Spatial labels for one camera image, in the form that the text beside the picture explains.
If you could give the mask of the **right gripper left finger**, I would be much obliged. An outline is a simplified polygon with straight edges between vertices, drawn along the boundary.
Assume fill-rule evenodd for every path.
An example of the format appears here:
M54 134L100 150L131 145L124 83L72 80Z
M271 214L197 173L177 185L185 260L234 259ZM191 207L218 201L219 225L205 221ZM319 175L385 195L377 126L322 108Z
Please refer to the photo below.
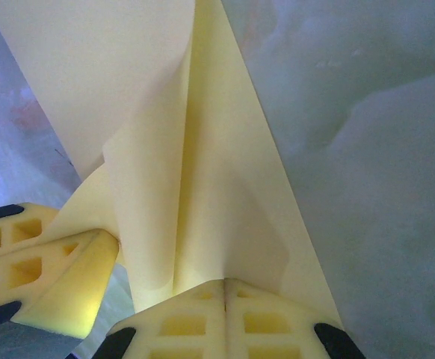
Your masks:
M225 358L224 281L210 280L130 316L94 358Z

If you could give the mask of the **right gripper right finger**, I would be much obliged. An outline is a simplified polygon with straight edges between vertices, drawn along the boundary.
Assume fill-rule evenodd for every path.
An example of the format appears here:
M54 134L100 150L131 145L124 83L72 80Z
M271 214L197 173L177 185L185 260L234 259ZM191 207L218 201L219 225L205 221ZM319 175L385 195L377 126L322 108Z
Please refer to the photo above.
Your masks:
M226 279L228 358L364 358L338 323L236 279Z

